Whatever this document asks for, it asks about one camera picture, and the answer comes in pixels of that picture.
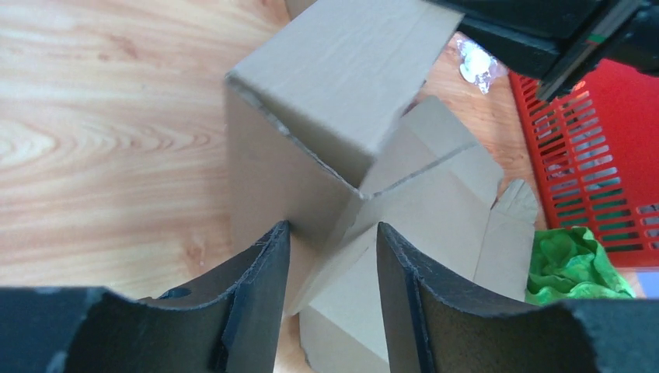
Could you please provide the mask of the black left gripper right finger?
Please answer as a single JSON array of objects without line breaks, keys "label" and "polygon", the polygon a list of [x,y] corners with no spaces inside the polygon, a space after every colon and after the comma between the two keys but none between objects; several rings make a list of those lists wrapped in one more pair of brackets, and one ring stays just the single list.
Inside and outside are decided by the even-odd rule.
[{"label": "black left gripper right finger", "polygon": [[656,372],[655,299],[535,306],[499,295],[377,227],[377,270],[393,372]]}]

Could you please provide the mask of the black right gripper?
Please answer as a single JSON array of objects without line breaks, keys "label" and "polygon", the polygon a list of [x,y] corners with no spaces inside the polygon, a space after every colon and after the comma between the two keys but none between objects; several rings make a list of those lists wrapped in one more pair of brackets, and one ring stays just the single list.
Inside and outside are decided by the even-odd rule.
[{"label": "black right gripper", "polygon": [[658,3],[639,0],[440,1],[464,15],[458,30],[510,70],[565,96],[601,60],[658,75]]}]

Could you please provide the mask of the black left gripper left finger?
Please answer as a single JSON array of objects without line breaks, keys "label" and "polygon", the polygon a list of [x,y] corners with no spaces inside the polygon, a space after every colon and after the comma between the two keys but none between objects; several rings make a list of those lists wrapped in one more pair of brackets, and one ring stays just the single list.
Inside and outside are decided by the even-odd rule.
[{"label": "black left gripper left finger", "polygon": [[271,372],[290,231],[158,298],[104,287],[1,289],[3,372]]}]

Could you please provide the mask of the clear bag white parts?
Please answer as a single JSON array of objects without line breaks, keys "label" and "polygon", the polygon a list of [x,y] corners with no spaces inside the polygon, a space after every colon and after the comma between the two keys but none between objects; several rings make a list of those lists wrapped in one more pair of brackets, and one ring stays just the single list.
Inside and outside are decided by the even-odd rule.
[{"label": "clear bag white parts", "polygon": [[460,57],[460,75],[483,95],[490,91],[496,79],[507,76],[507,68],[473,40],[458,39],[456,45]]}]

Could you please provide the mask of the brown cardboard sheet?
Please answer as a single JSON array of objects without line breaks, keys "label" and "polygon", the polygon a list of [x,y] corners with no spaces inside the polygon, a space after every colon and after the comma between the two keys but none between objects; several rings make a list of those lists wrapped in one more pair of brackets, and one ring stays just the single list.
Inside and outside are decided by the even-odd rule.
[{"label": "brown cardboard sheet", "polygon": [[226,76],[232,240],[291,225],[284,311],[317,372],[387,372],[384,221],[432,259],[525,297],[538,205],[439,98],[418,99],[463,15],[429,1],[289,1]]}]

